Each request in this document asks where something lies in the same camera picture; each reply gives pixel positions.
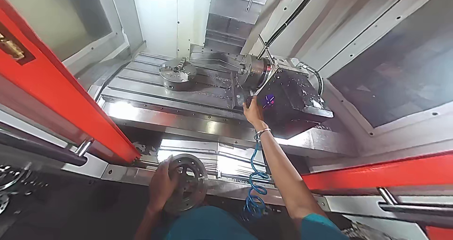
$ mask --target bracelet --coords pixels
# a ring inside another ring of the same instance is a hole
[[[270,129],[269,129],[269,128],[265,128],[265,129],[263,129],[263,130],[258,131],[258,132],[255,134],[255,140],[258,140],[258,139],[261,137],[261,135],[262,135],[265,131],[270,131]]]

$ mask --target hand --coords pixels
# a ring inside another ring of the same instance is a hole
[[[178,169],[174,168],[169,176],[168,165],[172,156],[161,162],[150,182],[150,204],[148,208],[160,211],[178,185]]]
[[[249,121],[257,131],[268,128],[267,124],[264,122],[263,109],[258,106],[258,103],[256,102],[256,96],[253,96],[249,108],[247,108],[245,103],[242,103],[242,107],[244,108],[244,115],[246,116],[247,121]]]

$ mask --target sleeve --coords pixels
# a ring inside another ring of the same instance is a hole
[[[331,220],[314,213],[303,218],[299,231],[302,240],[349,240]]]

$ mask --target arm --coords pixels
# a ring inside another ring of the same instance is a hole
[[[151,179],[149,185],[150,202],[146,207],[143,220],[140,223],[135,240],[145,240],[150,238],[152,229],[159,221],[160,214],[168,198],[172,195],[178,184],[178,171],[174,170],[172,176],[168,175],[168,164],[171,156],[161,162]]]
[[[261,107],[256,103],[256,96],[249,108],[245,103],[243,106],[244,115],[257,131],[268,128],[263,121]],[[261,144],[275,185],[295,223],[300,225],[300,221],[311,213],[326,216],[271,132],[265,131],[261,135]]]

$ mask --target metal bracket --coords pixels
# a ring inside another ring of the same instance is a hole
[[[385,187],[377,187],[385,202],[378,202],[379,207],[388,212],[415,213],[425,215],[453,216],[453,205],[400,203]]]

